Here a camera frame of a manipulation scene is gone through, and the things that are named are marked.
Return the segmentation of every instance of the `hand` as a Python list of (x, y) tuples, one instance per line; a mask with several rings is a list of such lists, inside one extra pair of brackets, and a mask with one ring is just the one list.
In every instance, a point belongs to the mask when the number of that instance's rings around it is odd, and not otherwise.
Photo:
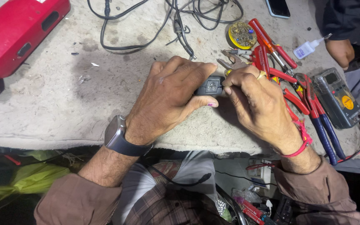
[(233, 70), (223, 82), (224, 91), (245, 128), (283, 155), (292, 154), (303, 141), (288, 114), (282, 89), (266, 78), (257, 80), (258, 75), (254, 66)]
[(349, 63), (355, 58), (355, 51), (349, 39), (327, 39), (326, 49), (329, 54), (337, 61), (337, 63), (343, 68), (343, 70), (347, 70)]
[(172, 57), (154, 62), (133, 109), (126, 118), (124, 138), (135, 145), (152, 144), (202, 106), (217, 107), (212, 96), (193, 96), (217, 64)]

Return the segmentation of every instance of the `black watch strap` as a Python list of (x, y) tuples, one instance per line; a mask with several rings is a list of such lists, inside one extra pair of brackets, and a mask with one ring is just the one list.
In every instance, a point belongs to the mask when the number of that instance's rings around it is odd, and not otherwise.
[(118, 140), (108, 149), (116, 151), (122, 155), (127, 156), (142, 156), (150, 151), (153, 147), (153, 144), (148, 146), (134, 145), (126, 139), (124, 139), (123, 133), (118, 136)]

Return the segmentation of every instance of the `smartphone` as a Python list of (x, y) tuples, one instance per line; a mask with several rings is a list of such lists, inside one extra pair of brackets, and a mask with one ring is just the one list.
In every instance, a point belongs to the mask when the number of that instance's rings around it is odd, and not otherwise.
[(286, 0), (266, 0), (271, 16), (288, 19), (290, 11), (288, 10)]

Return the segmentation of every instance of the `dirty work surface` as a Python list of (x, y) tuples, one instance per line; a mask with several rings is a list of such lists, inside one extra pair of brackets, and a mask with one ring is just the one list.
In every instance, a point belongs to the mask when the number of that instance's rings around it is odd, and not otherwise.
[[(137, 2), (113, 1), (111, 9), (120, 7), (120, 11), (111, 12), (122, 12)], [(103, 3), (92, 1), (94, 10), (103, 14)], [(233, 19), (232, 12), (236, 13), (234, 17), (239, 13), (231, 3), (225, 7), (224, 20)], [(132, 54), (111, 53), (99, 43), (103, 20), (90, 12), (86, 1), (72, 0), (71, 4), (72, 9), (65, 16), (68, 19), (64, 18), (25, 60), (28, 65), (23, 64), (4, 79), (6, 89), (0, 95), (0, 146), (58, 149), (102, 144), (104, 130), (114, 115), (127, 115), (131, 110), (154, 58), (157, 61), (166, 61), (173, 55), (188, 58), (179, 43), (165, 46), (175, 38), (172, 20), (147, 48)], [(292, 50), (300, 44), (320, 37), (314, 21), (314, 5), (310, 1), (288, 0), (292, 13), (288, 20), (271, 17), (264, 1), (241, 1), (241, 4), (245, 11), (241, 21), (258, 18), (267, 33), (291, 56)], [(203, 1), (203, 11), (211, 7), (208, 1)], [(161, 26), (166, 11), (164, 1), (150, 0), (123, 18), (109, 21), (105, 44), (146, 43)], [(229, 25), (220, 24), (216, 30), (208, 31), (189, 14), (183, 14), (182, 19), (191, 29), (187, 40), (198, 61), (216, 62), (217, 58), (223, 58), (220, 51), (229, 48), (225, 37)], [(323, 44), (297, 63), (297, 71), (308, 74), (336, 66)], [(223, 74), (223, 71), (219, 66), (217, 73)], [(156, 147), (179, 151), (206, 149), (215, 153), (245, 151), (252, 155), (272, 152), (266, 143), (240, 127), (228, 100), (219, 102), (217, 109), (206, 106), (194, 112), (187, 121), (160, 137)], [(314, 139), (313, 146), (323, 154), (313, 125), (308, 117), (305, 118)], [(336, 133), (346, 155), (360, 146), (358, 126)]]

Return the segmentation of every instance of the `white plastic bottle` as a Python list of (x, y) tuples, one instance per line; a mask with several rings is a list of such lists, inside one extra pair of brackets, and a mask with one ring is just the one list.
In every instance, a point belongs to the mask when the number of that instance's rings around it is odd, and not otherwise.
[(307, 55), (311, 54), (315, 51), (316, 46), (318, 46), (324, 39), (327, 39), (331, 36), (331, 34), (321, 38), (314, 40), (312, 42), (305, 42), (301, 44), (298, 48), (294, 49), (293, 53), (298, 59), (303, 59)]

